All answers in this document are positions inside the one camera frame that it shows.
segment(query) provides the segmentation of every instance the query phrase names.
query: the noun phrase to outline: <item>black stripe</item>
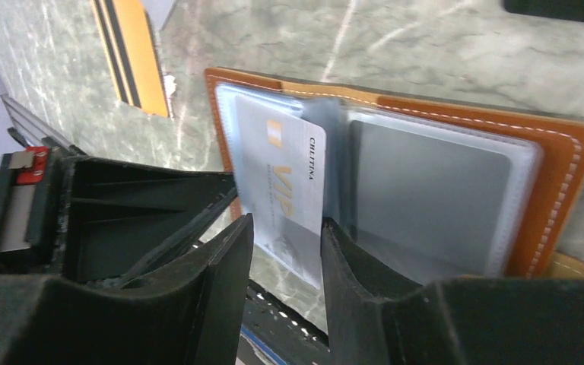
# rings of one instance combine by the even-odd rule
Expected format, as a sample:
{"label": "black stripe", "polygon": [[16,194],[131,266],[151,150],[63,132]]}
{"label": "black stripe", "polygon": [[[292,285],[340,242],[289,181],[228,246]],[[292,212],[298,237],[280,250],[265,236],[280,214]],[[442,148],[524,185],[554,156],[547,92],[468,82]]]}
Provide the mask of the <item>black stripe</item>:
{"label": "black stripe", "polygon": [[131,62],[129,61],[129,55],[126,53],[126,47],[124,46],[124,40],[122,39],[122,29],[119,27],[119,22],[117,21],[117,14],[115,13],[113,0],[104,0],[104,2],[106,3],[106,9],[109,13],[111,28],[113,29],[113,37],[117,44],[119,57],[122,60],[122,67],[126,74],[126,82],[129,84],[129,92],[131,93],[131,99],[133,100],[132,105],[141,108],[138,88],[135,86],[135,79],[133,78],[133,72],[131,71]]}
{"label": "black stripe", "polygon": [[111,65],[113,67],[113,77],[115,78],[115,83],[117,84],[117,90],[119,90],[119,97],[123,102],[128,103],[129,97],[126,95],[126,90],[124,89],[124,83],[122,82],[122,75],[119,73],[119,67],[117,67],[117,58],[115,57],[115,52],[113,51],[113,44],[111,43],[109,30],[106,27],[106,22],[104,20],[104,14],[102,11],[102,6],[100,5],[100,0],[93,0],[95,3],[95,8],[97,9],[97,19],[102,25],[102,35],[104,36],[104,43],[106,44],[106,51],[109,53],[109,58]]}

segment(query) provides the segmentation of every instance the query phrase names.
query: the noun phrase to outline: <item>marble surface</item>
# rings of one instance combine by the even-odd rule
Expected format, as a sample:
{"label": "marble surface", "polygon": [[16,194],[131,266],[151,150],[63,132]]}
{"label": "marble surface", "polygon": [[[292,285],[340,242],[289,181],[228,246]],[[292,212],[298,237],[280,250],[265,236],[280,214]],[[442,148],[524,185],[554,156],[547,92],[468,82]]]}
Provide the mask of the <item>marble surface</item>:
{"label": "marble surface", "polygon": [[[499,0],[179,0],[156,39],[171,118],[116,100],[88,1],[0,0],[9,93],[101,157],[221,170],[202,77],[212,65],[584,120],[584,24]],[[558,247],[584,260],[584,193]],[[259,250],[251,275],[325,329],[320,292]]]}

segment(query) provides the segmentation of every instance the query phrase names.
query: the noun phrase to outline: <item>white stitching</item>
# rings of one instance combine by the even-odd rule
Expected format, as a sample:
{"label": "white stitching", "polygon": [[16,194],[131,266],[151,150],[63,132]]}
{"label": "white stitching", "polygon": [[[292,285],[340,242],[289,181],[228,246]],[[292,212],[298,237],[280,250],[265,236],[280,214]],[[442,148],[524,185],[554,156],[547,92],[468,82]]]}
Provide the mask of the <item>white stitching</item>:
{"label": "white stitching", "polygon": [[584,274],[583,274],[581,271],[578,271],[578,270],[576,270],[575,268],[571,268],[571,267],[570,267],[570,266],[568,266],[568,265],[561,264],[561,263],[560,263],[560,262],[558,262],[558,261],[553,261],[553,263],[555,263],[555,264],[558,264],[558,265],[561,265],[561,266],[563,266],[564,268],[568,268],[569,270],[571,270],[571,271],[574,271],[575,273],[577,273],[577,274],[579,274],[579,275],[581,275],[581,276],[583,276],[583,277],[584,277]]}
{"label": "white stitching", "polygon": [[[238,80],[233,80],[231,78],[225,78],[223,76],[216,76],[216,75],[209,75],[210,78],[216,78],[218,80],[225,80],[225,81],[231,81],[234,83],[238,83],[238,84],[243,84],[243,85],[248,85],[248,86],[252,86],[252,87],[257,87],[259,89],[266,89],[266,90],[272,90],[275,92],[282,92],[282,90],[278,90],[278,89],[274,89],[272,87],[266,87],[266,86],[261,86],[261,85],[257,85],[257,84],[251,84],[249,82],[245,82],[245,81],[238,81]],[[208,92],[212,93],[214,92],[211,89],[211,84],[208,82],[207,83],[207,87],[208,87]],[[581,160],[581,150],[582,150],[582,145],[581,142],[574,138],[572,135],[568,135],[565,133],[561,133],[559,131],[553,131],[550,129],[541,129],[541,128],[532,128],[532,127],[528,127],[528,126],[524,126],[524,125],[509,125],[509,124],[505,124],[505,123],[498,123],[498,122],[493,122],[490,120],[484,120],[484,119],[469,119],[469,118],[462,118],[459,116],[449,116],[446,114],[438,114],[438,113],[427,113],[421,110],[415,110],[415,109],[406,109],[406,108],[397,108],[394,106],[384,106],[384,105],[379,105],[378,103],[374,103],[371,101],[366,101],[366,100],[361,100],[361,99],[357,99],[355,97],[349,97],[346,95],[338,95],[338,94],[327,94],[327,93],[313,93],[313,92],[309,92],[309,91],[296,91],[296,90],[286,90],[289,93],[294,93],[294,94],[301,94],[301,95],[309,95],[309,96],[314,96],[314,97],[339,97],[342,99],[348,99],[348,100],[353,100],[356,101],[358,103],[364,103],[364,104],[368,104],[368,105],[372,105],[372,106],[377,106],[379,108],[384,108],[384,109],[390,109],[390,110],[397,110],[399,112],[410,112],[410,113],[418,113],[418,114],[422,114],[425,116],[439,116],[439,117],[443,117],[443,118],[449,118],[449,119],[460,119],[460,120],[464,120],[466,122],[479,122],[479,123],[487,123],[487,124],[491,124],[491,125],[499,125],[501,127],[507,127],[507,128],[513,128],[513,129],[527,129],[529,131],[536,131],[536,132],[543,132],[543,133],[550,133],[553,135],[559,135],[565,138],[569,138],[572,143],[574,144],[574,155],[572,156],[572,162],[570,163],[570,166],[568,167],[568,171],[565,175],[565,179],[563,180],[563,184],[561,185],[561,189],[560,192],[558,194],[558,198],[557,200],[554,202],[554,206],[549,214],[549,219],[547,220],[547,226],[544,228],[543,231],[543,235],[541,236],[540,239],[540,243],[538,244],[538,247],[536,248],[536,252],[534,253],[534,256],[532,257],[532,262],[530,263],[528,269],[527,269],[527,274],[526,277],[527,278],[531,278],[532,274],[534,273],[534,270],[536,269],[536,264],[538,264],[538,256],[540,256],[541,252],[543,251],[543,249],[546,246],[546,243],[548,241],[550,232],[552,230],[552,227],[556,224],[556,217],[558,215],[558,211],[560,209],[560,207],[563,205],[563,203],[565,202],[565,193],[567,192],[567,189],[569,187],[569,184],[572,182],[572,179],[574,178],[574,173],[576,172],[576,168],[577,168],[577,164],[578,162]]]}

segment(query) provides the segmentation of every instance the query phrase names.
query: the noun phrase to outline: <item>wallet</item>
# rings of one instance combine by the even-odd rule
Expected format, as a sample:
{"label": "wallet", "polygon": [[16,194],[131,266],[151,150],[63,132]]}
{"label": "wallet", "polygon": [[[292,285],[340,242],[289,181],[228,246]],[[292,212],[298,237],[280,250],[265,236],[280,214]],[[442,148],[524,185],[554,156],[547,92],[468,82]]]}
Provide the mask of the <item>wallet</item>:
{"label": "wallet", "polygon": [[[322,216],[404,276],[584,278],[584,264],[554,252],[584,183],[584,123],[228,68],[205,79],[224,168],[246,201],[234,218],[256,209],[243,142],[251,115],[267,112],[325,131]],[[262,118],[272,143],[281,127]],[[320,285],[318,258],[300,255],[303,267],[270,253]]]}

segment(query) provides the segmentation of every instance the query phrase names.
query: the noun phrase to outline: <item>brown leather wallet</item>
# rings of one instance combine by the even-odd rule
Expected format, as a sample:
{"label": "brown leather wallet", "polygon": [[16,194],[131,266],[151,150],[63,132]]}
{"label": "brown leather wallet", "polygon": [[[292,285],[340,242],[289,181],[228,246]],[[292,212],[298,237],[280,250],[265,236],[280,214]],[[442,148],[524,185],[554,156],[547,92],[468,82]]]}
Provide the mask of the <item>brown leather wallet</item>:
{"label": "brown leather wallet", "polygon": [[[205,79],[226,171],[231,171],[232,166],[214,92],[218,83],[243,85],[295,97],[339,97],[352,104],[538,143],[544,150],[544,156],[507,265],[507,276],[537,278],[546,272],[560,232],[584,183],[584,123],[228,68],[208,68]],[[240,215],[239,204],[233,204],[232,215]]]}

